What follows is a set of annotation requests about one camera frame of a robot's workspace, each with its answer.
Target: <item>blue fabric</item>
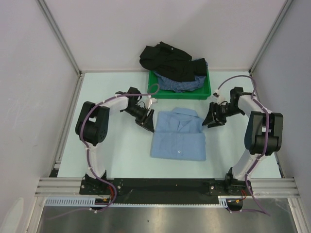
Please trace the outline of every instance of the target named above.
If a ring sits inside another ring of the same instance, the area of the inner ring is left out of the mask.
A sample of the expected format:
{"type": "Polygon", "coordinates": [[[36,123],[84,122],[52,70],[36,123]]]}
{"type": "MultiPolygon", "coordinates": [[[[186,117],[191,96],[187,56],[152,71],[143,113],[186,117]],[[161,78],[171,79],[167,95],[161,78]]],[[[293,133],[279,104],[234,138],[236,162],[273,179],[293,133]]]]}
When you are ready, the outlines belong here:
{"type": "Polygon", "coordinates": [[[151,157],[205,161],[205,134],[195,110],[174,108],[159,112],[151,146],[151,157]]]}
{"type": "Polygon", "coordinates": [[[199,89],[203,87],[204,81],[206,76],[195,76],[195,81],[192,82],[177,82],[174,80],[171,80],[169,78],[166,78],[156,71],[153,71],[154,74],[157,76],[158,83],[160,85],[161,90],[165,91],[174,91],[176,93],[182,93],[185,91],[194,91],[196,89],[199,89]]]}

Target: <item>green bin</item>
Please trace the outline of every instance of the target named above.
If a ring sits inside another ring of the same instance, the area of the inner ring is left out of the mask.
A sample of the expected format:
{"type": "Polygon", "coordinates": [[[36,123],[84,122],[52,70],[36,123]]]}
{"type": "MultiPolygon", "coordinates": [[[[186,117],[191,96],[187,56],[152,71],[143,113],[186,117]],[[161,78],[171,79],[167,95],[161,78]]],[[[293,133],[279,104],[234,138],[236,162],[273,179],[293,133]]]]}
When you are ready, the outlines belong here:
{"type": "MultiPolygon", "coordinates": [[[[153,73],[153,71],[149,71],[149,81],[148,81],[148,89],[151,85],[158,83],[157,76],[153,73]]],[[[156,86],[152,87],[150,92],[155,92],[156,86]]],[[[175,93],[173,91],[164,91],[159,90],[159,92],[154,95],[154,98],[157,99],[184,99],[184,100],[206,100],[211,95],[210,90],[210,82],[209,82],[209,74],[207,70],[207,76],[204,81],[204,86],[200,89],[196,89],[194,91],[185,91],[183,93],[175,93]]]]}

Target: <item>pile of clothes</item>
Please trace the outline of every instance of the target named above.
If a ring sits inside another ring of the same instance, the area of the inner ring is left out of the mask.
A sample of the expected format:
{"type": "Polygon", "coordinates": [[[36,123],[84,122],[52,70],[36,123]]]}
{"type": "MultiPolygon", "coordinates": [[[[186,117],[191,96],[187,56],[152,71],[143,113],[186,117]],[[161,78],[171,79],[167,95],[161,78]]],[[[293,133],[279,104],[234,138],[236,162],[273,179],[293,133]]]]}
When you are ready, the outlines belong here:
{"type": "Polygon", "coordinates": [[[176,93],[194,91],[203,87],[207,76],[204,58],[192,61],[186,52],[163,42],[154,47],[146,46],[139,62],[158,77],[161,90],[176,93]]]}

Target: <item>metal frame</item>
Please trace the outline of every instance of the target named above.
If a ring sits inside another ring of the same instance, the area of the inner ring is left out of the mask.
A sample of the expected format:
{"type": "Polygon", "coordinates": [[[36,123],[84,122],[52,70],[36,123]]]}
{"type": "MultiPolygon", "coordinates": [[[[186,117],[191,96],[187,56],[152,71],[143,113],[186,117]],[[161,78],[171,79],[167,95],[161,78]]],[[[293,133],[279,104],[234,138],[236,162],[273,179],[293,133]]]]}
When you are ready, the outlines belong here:
{"type": "MultiPolygon", "coordinates": [[[[45,0],[36,0],[36,1],[43,15],[45,16],[51,30],[55,34],[56,39],[58,40],[60,46],[62,47],[64,53],[68,57],[73,69],[75,70],[79,78],[76,84],[74,94],[70,102],[67,119],[64,124],[64,129],[62,131],[62,134],[59,140],[59,144],[56,150],[55,160],[53,163],[53,168],[59,169],[60,162],[62,159],[62,154],[63,154],[64,147],[66,144],[70,124],[72,121],[72,117],[73,117],[74,109],[75,109],[75,106],[78,100],[78,96],[81,90],[84,75],[81,73],[74,59],[74,56],[72,55],[70,48],[67,42],[65,41],[57,23],[55,22],[45,0]]],[[[280,24],[284,20],[284,17],[287,14],[293,1],[294,0],[286,0],[286,2],[284,3],[283,8],[281,9],[277,19],[275,20],[271,30],[269,31],[263,45],[261,46],[256,58],[254,59],[249,69],[250,74],[253,73],[262,55],[264,54],[267,47],[271,43],[274,35],[276,34],[277,29],[279,28],[280,24]]],[[[252,183],[254,194],[257,198],[288,198],[298,232],[299,233],[310,232],[310,226],[305,218],[304,209],[302,207],[302,202],[300,199],[298,189],[294,182],[294,179],[251,179],[251,183],[252,183]]],[[[35,193],[35,203],[34,203],[33,211],[32,211],[29,225],[28,225],[26,232],[27,233],[37,232],[37,229],[40,223],[40,218],[43,212],[44,203],[48,197],[71,197],[73,199],[77,199],[79,197],[81,198],[82,195],[79,194],[80,185],[81,185],[80,178],[41,178],[39,181],[37,191],[35,193]]],[[[83,195],[83,197],[94,198],[98,196],[83,195]]],[[[141,207],[142,205],[122,205],[122,206],[141,207]]]]}

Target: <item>reflective metal surface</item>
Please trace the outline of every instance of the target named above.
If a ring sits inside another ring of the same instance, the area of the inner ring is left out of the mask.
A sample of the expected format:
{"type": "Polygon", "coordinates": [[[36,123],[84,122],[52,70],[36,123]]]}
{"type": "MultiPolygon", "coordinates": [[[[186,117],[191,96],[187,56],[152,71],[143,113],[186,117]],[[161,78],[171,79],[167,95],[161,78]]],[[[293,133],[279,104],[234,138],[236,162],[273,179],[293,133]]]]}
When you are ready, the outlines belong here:
{"type": "MultiPolygon", "coordinates": [[[[74,207],[44,208],[39,233],[295,233],[287,199],[261,199],[268,217],[232,213],[223,208],[111,207],[98,214],[78,211],[53,220],[74,207]]],[[[247,199],[244,208],[256,208],[247,199]]]]}

